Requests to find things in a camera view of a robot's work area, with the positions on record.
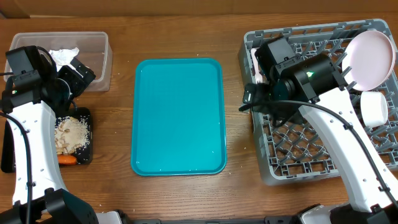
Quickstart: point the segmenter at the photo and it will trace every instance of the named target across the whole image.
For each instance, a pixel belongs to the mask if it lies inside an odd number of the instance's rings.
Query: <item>wooden tabletop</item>
[[[277,187],[262,183],[251,117],[238,112],[243,94],[238,50],[243,36],[258,29],[373,18],[384,19],[398,40],[398,15],[383,12],[0,20],[0,68],[6,61],[2,52],[19,32],[105,31],[109,35],[111,88],[85,92],[76,101],[94,117],[93,162],[61,168],[68,190],[96,212],[121,209],[131,218],[163,220],[288,215],[316,203],[343,203],[347,194],[339,177]],[[135,69],[148,58],[187,57],[211,57],[223,68],[228,163],[217,175],[140,177],[130,166]],[[0,85],[3,91],[4,82]],[[0,172],[0,212],[12,206],[15,178]]]

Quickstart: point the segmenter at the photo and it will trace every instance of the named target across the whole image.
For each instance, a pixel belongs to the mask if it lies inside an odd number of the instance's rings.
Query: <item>gray dish rack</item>
[[[340,66],[342,59],[346,56],[344,53],[346,46],[355,36],[367,30],[377,30],[388,36],[398,54],[390,29],[381,19],[250,31],[245,34],[238,55],[243,83],[244,85],[255,83],[250,50],[260,47],[270,38],[283,35],[288,38],[293,50],[304,58],[316,54],[328,54],[337,66]],[[398,166],[398,107],[396,108],[395,105],[398,106],[398,84],[395,73],[393,72],[387,81],[373,91],[380,91],[386,96],[389,120],[383,126],[375,129],[365,128],[365,131],[386,166],[396,169]],[[360,92],[351,90],[350,97],[360,119]],[[287,123],[278,129],[272,129],[267,114],[253,112],[252,118],[257,161],[261,178],[267,185],[339,176],[328,151],[308,123]]]

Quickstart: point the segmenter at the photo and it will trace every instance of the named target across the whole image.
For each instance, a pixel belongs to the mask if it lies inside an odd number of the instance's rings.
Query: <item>blue tray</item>
[[[136,69],[131,167],[139,175],[217,174],[226,165],[221,65],[145,60]]]

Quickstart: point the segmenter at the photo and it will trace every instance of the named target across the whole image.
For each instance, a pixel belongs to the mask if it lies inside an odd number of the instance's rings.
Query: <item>wood surface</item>
[[[0,52],[9,49],[19,32],[105,31],[109,35],[113,50],[111,88],[108,92],[85,92],[76,101],[78,106],[89,108],[94,117],[93,162],[61,168],[68,190],[96,212],[121,209],[131,218],[163,220],[262,218],[294,214],[316,203],[343,203],[348,198],[339,177],[276,187],[262,183],[251,117],[238,112],[243,94],[238,50],[244,34],[372,18],[386,20],[398,38],[398,15],[388,12],[11,19],[0,20]],[[148,58],[187,57],[211,57],[223,68],[228,163],[217,175],[139,177],[130,166],[135,69]],[[1,53],[0,68],[5,61]],[[11,208],[15,178],[15,174],[0,172],[0,212]]]
[[[2,2],[8,2],[2,9]],[[0,0],[6,16],[194,16],[220,14],[397,12],[393,0]]]

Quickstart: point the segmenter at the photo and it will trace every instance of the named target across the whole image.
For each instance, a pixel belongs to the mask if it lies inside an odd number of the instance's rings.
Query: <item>carrot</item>
[[[58,163],[61,165],[75,165],[77,159],[75,156],[58,155]]]

